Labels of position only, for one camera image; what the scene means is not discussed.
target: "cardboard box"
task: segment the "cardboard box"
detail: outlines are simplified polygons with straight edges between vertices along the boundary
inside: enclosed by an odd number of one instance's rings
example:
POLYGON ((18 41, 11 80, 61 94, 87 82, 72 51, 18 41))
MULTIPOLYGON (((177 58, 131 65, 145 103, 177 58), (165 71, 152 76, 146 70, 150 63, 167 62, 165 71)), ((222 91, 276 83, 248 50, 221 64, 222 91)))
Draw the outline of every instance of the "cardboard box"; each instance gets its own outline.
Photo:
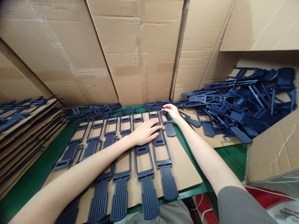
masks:
POLYGON ((182 99, 181 93, 203 84, 223 80, 232 71, 241 53, 219 53, 219 49, 233 3, 234 0, 190 1, 171 100, 182 99))
POLYGON ((183 0, 87 0, 125 106, 168 100, 183 0))
POLYGON ((221 51, 299 49, 297 0, 236 0, 221 51))
POLYGON ((49 98, 51 91, 0 40, 0 103, 25 98, 49 98))
POLYGON ((63 102, 118 103, 85 1, 1 3, 0 37, 63 102))

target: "red fabric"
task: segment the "red fabric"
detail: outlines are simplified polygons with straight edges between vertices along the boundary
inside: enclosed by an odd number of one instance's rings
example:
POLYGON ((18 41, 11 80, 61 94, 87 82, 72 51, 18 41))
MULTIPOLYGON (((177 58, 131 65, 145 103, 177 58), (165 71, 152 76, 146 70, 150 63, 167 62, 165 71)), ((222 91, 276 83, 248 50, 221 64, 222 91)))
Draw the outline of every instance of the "red fabric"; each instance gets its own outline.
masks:
MULTIPOLYGON (((196 202, 196 205, 199 205, 198 207, 198 211, 202 214, 205 210, 208 210, 208 209, 211 209, 211 205, 206 197, 205 194, 199 194, 195 197, 195 202, 196 202)), ((208 222, 208 224, 218 224, 218 219, 215 215, 215 212, 212 210, 212 211, 208 211, 205 213, 205 218, 208 222)))

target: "green table surface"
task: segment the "green table surface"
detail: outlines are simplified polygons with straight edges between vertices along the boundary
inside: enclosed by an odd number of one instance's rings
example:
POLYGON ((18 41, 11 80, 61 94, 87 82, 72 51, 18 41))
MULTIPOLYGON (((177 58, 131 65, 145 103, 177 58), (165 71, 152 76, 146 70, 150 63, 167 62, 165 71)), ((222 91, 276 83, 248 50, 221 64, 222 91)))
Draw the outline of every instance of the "green table surface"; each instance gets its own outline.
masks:
MULTIPOLYGON (((65 149, 69 139, 74 134, 76 127, 75 119, 72 119, 59 136, 49 145, 37 161, 21 177, 12 190, 0 201, 0 223, 8 223, 15 214, 29 201, 36 193, 44 177, 48 173, 51 165, 59 155, 59 149, 65 149)), ((195 196, 201 193, 212 191, 212 186, 199 168, 186 139, 180 128, 173 124, 177 138, 179 139, 190 160, 200 174, 203 183, 179 191, 178 200, 195 196)), ((247 145, 239 144, 215 149, 223 160, 229 165, 240 181, 245 178, 247 145)), ((159 204, 165 204, 164 198, 159 198, 159 204)), ((128 213, 134 213, 142 210, 142 205, 129 208, 128 213)))

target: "cardboard panel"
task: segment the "cardboard panel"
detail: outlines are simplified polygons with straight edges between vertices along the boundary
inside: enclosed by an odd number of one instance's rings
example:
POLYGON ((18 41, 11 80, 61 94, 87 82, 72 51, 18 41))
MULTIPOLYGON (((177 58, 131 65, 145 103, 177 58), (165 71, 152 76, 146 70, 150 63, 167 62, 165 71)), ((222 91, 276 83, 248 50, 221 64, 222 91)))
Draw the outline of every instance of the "cardboard panel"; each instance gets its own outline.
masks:
MULTIPOLYGON (((134 115, 134 118, 141 117, 140 114, 134 115)), ((144 121, 149 119, 148 113, 143 114, 144 121)), ((130 124, 123 123, 122 130, 130 128, 130 124)), ((119 133, 119 128, 117 129, 117 133, 119 137, 121 137, 119 133)), ((102 135, 101 140, 105 141, 105 137, 102 135)), ((169 146, 169 151, 172 157, 173 167, 171 168, 173 176, 176 180, 176 184, 178 190, 183 190, 185 188, 200 184, 202 179, 200 178, 199 174, 197 173, 195 167, 193 166, 192 162, 190 161, 188 155, 186 154, 185 150, 181 146, 177 137, 167 137, 166 140, 169 146)), ((152 143, 149 144, 151 155, 154 163, 155 169, 155 177, 154 177, 154 186, 157 191, 158 197, 163 196, 162 191, 162 184, 161 184, 161 173, 160 170, 156 168, 156 164, 154 161, 154 152, 152 143)), ((166 158, 166 149, 159 148, 158 156, 160 159, 166 158)), ((132 151, 132 170, 131 170, 131 178, 128 180, 128 207, 132 207, 142 203, 141 200, 141 183, 137 180, 136 175, 136 164, 135 164, 135 157, 134 157, 134 150, 132 151)), ((149 154, 139 155, 137 157, 138 163, 138 171, 141 172, 143 170, 147 170, 151 168, 149 154)), ((116 172, 123 172, 128 169, 129 165, 129 154, 124 154, 117 159, 116 164, 116 172)), ((108 205, 107 205, 107 214, 111 212, 111 204, 112 204, 112 197, 114 194, 115 184, 112 181, 108 183, 108 205)), ((93 198, 94 187, 90 187, 87 192, 82 196, 80 203, 79 203, 79 212, 76 220, 76 224, 81 224, 87 222, 89 207, 91 203, 91 199, 93 198)))
POLYGON ((203 81, 226 78, 237 63, 239 53, 219 54, 233 2, 190 1, 172 100, 199 89, 203 81))
MULTIPOLYGON (((194 108, 184 108, 183 110, 180 109, 180 111, 189 115, 192 119, 198 120, 198 117, 196 115, 196 110, 194 108)), ((209 121, 209 117, 207 115, 200 115, 199 118, 200 118, 200 120, 208 120, 209 121)), ((241 142, 235 137, 228 137, 228 138, 226 138, 226 141, 225 141, 223 138, 223 136, 224 136, 223 134, 217 134, 216 136, 206 136, 203 132, 202 126, 197 128, 197 127, 194 127, 193 125, 191 125, 191 127, 196 131, 196 133, 200 137, 202 137, 213 148, 241 144, 241 142)))
POLYGON ((299 49, 297 0, 236 0, 221 51, 299 49))
POLYGON ((15 55, 0 41, 0 103, 12 100, 22 101, 27 98, 53 94, 15 55))
POLYGON ((118 103, 85 1, 4 0, 1 38, 68 106, 118 103))
POLYGON ((183 0, 87 0, 123 106, 168 100, 183 0))

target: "cardboard edge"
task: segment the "cardboard edge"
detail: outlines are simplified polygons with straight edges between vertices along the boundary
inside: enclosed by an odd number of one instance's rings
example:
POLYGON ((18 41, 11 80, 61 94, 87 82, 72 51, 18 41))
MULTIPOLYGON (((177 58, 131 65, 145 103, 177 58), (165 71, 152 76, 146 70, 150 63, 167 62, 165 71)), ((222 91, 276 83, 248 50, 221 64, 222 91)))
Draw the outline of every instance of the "cardboard edge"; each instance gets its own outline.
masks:
POLYGON ((184 39, 186 22, 187 22, 189 4, 190 4, 190 0, 184 0, 180 30, 179 30, 179 34, 178 34, 177 50, 175 52, 173 75, 172 75, 172 81, 171 81, 171 86, 170 86, 169 98, 170 98, 171 101, 173 101, 173 99, 174 99, 175 81, 177 79, 178 64, 179 64, 180 56, 181 56, 181 50, 182 50, 182 45, 183 45, 183 39, 184 39))

